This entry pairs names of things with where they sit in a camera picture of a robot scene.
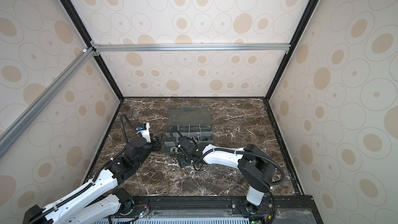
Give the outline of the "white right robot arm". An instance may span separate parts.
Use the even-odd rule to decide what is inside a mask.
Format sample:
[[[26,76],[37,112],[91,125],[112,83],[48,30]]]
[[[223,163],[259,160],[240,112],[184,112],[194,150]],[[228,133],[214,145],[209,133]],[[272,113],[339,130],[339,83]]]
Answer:
[[[174,149],[181,168],[217,164],[239,170],[249,184],[246,201],[253,206],[261,205],[271,187],[285,180],[282,168],[253,144],[232,149],[199,144],[184,137],[175,142]]]

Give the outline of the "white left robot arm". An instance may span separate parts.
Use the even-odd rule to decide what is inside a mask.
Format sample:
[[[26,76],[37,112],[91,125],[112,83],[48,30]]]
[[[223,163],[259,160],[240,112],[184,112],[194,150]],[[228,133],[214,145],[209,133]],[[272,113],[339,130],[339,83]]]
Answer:
[[[119,156],[105,164],[87,183],[44,207],[29,208],[23,223],[91,224],[117,213],[130,213],[132,197],[118,186],[133,176],[152,152],[160,151],[161,146],[158,136],[149,141],[141,136],[131,139]]]

